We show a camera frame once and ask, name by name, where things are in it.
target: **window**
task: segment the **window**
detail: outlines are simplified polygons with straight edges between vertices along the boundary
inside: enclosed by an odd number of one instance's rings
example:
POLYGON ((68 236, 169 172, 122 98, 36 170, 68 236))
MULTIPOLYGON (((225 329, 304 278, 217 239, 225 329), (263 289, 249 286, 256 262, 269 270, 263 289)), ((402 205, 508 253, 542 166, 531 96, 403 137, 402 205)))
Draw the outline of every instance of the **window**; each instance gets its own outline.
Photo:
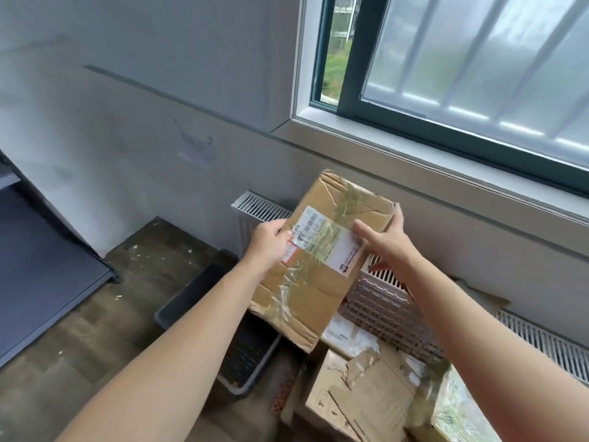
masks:
POLYGON ((589 0, 325 0, 312 102, 589 194, 589 0))

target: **person's left arm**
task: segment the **person's left arm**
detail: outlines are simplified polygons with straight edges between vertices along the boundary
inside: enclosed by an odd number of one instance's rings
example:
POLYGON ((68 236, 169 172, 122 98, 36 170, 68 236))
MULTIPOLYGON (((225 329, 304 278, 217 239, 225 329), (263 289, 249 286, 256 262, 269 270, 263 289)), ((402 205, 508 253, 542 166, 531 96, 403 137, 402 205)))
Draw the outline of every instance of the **person's left arm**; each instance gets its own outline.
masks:
POLYGON ((291 237, 285 220, 257 227, 246 255, 190 311, 129 363, 56 442, 182 442, 190 432, 266 271, 291 237))

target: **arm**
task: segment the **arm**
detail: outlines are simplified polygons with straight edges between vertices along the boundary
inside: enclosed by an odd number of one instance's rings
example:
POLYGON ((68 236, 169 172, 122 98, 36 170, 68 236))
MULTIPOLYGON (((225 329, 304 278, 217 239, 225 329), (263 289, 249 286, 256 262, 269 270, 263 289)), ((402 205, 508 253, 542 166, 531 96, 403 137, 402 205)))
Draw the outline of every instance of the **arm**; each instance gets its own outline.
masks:
POLYGON ((589 389, 482 309, 427 261, 403 232, 354 229, 404 282, 446 356, 503 442, 589 440, 589 389))
POLYGON ((127 365, 57 439, 182 442, 201 412, 257 284, 282 259, 291 231, 263 223, 243 260, 127 365))

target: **window sill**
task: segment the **window sill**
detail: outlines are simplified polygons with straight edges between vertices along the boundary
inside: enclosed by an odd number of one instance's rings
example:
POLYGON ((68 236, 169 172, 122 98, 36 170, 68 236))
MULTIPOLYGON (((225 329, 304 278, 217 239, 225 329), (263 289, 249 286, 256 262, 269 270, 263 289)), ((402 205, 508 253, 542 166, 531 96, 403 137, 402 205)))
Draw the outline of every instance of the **window sill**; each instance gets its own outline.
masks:
POLYGON ((421 196, 589 256, 589 200, 306 107, 272 135, 421 196))

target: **forearm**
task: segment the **forearm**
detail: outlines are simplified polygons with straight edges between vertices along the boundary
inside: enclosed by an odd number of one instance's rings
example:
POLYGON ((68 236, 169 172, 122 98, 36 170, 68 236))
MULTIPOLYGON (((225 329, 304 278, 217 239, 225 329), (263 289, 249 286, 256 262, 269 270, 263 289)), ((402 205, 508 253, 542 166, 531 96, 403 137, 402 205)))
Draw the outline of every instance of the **forearm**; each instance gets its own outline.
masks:
POLYGON ((405 283, 504 442, 589 440, 589 390, 412 255, 405 283))
POLYGON ((90 401, 60 442, 184 441, 263 271, 243 261, 90 401))

